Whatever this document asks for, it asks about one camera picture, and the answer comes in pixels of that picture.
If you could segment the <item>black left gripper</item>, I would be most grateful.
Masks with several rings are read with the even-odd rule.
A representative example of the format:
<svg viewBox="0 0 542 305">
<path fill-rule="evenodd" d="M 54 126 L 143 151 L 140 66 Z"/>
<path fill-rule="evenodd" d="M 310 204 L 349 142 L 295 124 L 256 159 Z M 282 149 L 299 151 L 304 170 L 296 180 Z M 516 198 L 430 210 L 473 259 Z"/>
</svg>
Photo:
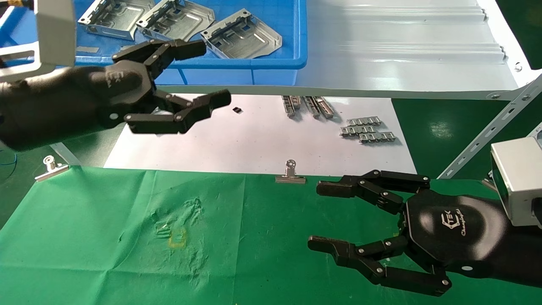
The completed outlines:
<svg viewBox="0 0 542 305">
<path fill-rule="evenodd" d="M 159 77 L 177 60 L 205 55 L 203 40 L 149 40 L 112 56 L 106 67 L 59 68 L 1 83 L 1 143 L 26 151 L 112 129 L 127 114 L 151 110 Z"/>
</svg>

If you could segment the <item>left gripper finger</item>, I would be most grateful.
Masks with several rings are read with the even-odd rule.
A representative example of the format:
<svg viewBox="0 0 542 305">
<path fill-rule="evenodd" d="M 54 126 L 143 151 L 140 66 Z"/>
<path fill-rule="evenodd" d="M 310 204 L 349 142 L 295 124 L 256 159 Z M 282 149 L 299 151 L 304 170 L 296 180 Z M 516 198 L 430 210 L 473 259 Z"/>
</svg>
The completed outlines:
<svg viewBox="0 0 542 305">
<path fill-rule="evenodd" d="M 144 102 L 147 110 L 128 113 L 124 121 L 135 134 L 185 134 L 195 123 L 209 119 L 213 110 L 229 106 L 231 102 L 228 89 L 192 100 L 156 91 Z"/>
</svg>

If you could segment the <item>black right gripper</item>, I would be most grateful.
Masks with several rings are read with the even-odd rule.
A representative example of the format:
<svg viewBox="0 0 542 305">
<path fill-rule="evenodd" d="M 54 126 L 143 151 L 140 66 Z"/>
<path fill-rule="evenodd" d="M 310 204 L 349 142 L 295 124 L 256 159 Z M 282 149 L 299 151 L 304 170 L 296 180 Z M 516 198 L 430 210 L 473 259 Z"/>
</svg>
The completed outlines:
<svg viewBox="0 0 542 305">
<path fill-rule="evenodd" d="M 320 196 L 358 197 L 392 215 L 404 211 L 403 236 L 359 246 L 310 236 L 309 249 L 330 254 L 337 266 L 357 270 L 376 286 L 432 297 L 451 289 L 446 272 L 511 283 L 541 282 L 540 228 L 513 226 L 499 200 L 439 194 L 428 190 L 430 181 L 424 175 L 379 170 L 319 181 Z M 415 195 L 405 203 L 396 191 Z M 381 264 L 403 254 L 427 272 Z"/>
</svg>

